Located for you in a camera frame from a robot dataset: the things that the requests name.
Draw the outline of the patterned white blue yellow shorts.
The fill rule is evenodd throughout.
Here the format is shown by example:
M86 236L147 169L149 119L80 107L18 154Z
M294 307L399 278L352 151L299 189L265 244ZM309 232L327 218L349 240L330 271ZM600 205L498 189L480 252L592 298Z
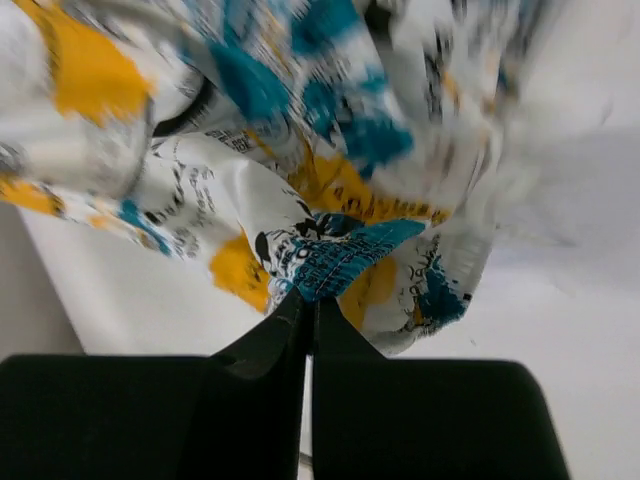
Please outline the patterned white blue yellow shorts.
M379 350L463 317L540 1L5 1L1 198Z

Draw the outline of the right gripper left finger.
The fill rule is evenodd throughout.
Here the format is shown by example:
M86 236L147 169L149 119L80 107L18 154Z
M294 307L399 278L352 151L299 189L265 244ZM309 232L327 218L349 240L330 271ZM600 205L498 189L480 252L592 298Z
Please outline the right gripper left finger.
M5 479L292 479L306 305L208 356L14 355L1 364Z

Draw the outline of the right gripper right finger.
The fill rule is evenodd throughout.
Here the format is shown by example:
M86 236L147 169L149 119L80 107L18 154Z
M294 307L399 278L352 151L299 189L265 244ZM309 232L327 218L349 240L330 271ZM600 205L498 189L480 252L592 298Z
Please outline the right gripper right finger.
M318 479L565 479L543 392L521 364L389 359L334 300L314 311Z

